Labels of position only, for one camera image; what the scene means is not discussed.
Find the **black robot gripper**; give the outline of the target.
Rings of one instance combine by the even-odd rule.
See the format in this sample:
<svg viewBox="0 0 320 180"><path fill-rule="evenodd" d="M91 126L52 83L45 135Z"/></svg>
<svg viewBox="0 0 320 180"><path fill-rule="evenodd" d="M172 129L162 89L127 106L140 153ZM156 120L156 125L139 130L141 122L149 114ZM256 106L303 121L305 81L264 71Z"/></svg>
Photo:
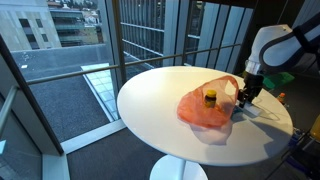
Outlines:
<svg viewBox="0 0 320 180"><path fill-rule="evenodd" d="M264 77L246 73L244 76L245 86L238 91L239 107L244 108L246 102L251 103L262 90Z"/></svg>

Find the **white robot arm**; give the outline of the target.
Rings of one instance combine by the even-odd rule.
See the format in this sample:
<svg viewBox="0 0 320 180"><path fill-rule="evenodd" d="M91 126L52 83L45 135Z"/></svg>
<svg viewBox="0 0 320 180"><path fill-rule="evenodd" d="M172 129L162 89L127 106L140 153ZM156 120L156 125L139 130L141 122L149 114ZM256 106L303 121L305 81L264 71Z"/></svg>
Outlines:
<svg viewBox="0 0 320 180"><path fill-rule="evenodd" d="M238 92L239 106L251 103L262 90L264 76L297 67L306 53L319 63L320 13L291 29L287 24L266 26L255 36L246 61L244 88Z"/></svg>

